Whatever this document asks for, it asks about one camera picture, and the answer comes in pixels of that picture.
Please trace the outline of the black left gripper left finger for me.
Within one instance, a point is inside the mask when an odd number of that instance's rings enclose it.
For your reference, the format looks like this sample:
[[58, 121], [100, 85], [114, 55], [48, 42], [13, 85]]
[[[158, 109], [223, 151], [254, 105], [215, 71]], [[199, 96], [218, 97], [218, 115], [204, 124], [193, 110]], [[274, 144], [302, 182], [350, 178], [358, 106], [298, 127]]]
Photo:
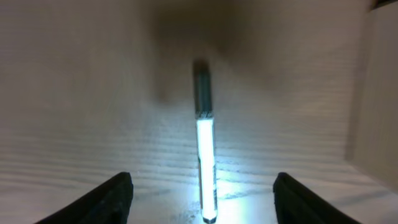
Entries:
[[133, 193], [130, 173], [120, 172], [37, 224], [126, 224]]

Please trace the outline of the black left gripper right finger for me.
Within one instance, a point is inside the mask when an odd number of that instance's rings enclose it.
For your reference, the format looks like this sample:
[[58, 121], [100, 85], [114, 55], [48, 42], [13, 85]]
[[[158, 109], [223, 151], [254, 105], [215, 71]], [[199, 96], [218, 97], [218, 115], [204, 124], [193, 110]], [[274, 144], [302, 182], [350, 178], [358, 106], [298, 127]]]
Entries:
[[286, 172], [273, 184], [278, 224], [359, 224]]

